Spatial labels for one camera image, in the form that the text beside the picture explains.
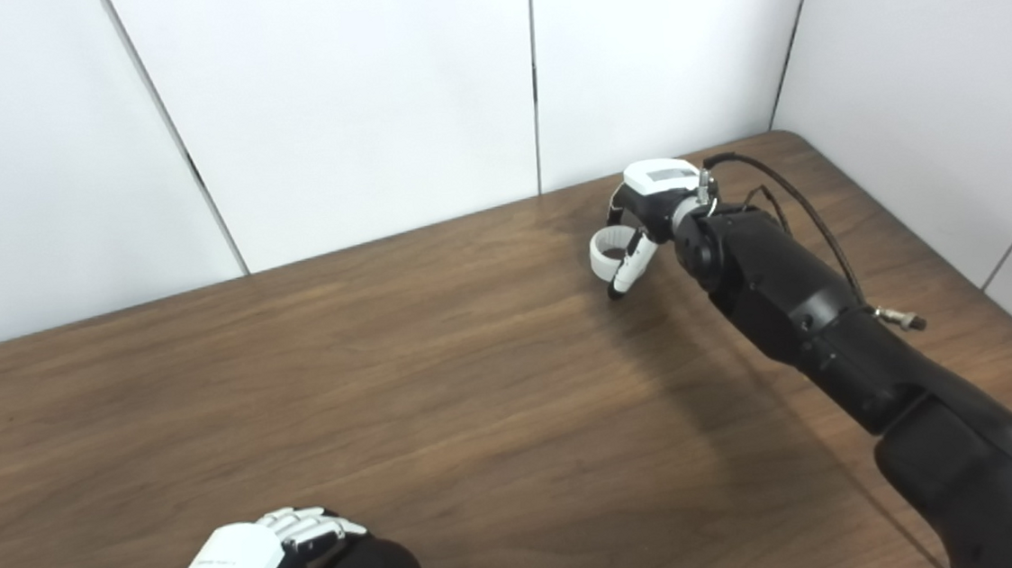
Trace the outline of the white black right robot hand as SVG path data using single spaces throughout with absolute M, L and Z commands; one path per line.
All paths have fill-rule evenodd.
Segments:
M 678 158 L 628 164 L 610 197 L 605 226 L 590 239 L 592 271 L 621 300 L 641 278 L 657 249 L 672 241 L 678 222 L 714 202 L 710 172 Z

